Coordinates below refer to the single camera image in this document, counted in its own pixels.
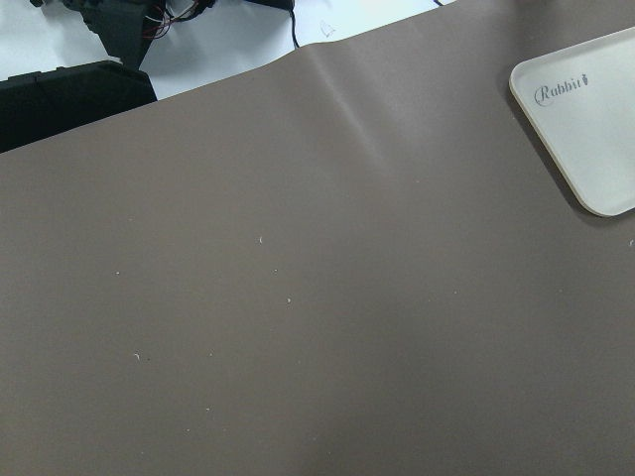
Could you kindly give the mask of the black long case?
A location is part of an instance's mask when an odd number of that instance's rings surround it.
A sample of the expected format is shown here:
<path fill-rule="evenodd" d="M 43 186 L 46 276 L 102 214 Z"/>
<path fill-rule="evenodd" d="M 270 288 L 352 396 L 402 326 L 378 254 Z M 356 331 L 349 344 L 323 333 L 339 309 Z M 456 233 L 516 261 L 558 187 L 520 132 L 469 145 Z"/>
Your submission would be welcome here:
<path fill-rule="evenodd" d="M 1 151 L 156 100 L 145 72 L 112 60 L 11 76 L 1 82 Z"/>

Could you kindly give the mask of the beige rabbit tray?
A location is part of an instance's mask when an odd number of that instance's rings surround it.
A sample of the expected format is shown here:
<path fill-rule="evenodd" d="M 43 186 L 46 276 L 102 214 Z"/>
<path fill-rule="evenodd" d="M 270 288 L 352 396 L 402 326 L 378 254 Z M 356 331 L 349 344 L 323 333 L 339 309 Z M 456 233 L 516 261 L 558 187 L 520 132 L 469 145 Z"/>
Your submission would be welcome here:
<path fill-rule="evenodd" d="M 509 88 L 587 211 L 633 209 L 633 29 L 520 62 Z"/>

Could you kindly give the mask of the black device on desk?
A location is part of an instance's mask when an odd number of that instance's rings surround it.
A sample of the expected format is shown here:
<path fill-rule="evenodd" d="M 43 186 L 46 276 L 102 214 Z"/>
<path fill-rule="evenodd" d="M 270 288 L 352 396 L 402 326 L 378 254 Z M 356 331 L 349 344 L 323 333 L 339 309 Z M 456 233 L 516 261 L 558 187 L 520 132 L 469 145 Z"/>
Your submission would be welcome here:
<path fill-rule="evenodd" d="M 180 13 L 173 13 L 168 1 L 76 0 L 61 4 L 81 16 L 110 57 L 129 68 L 139 69 L 152 43 L 170 28 L 197 18 L 215 1 L 189 1 Z"/>

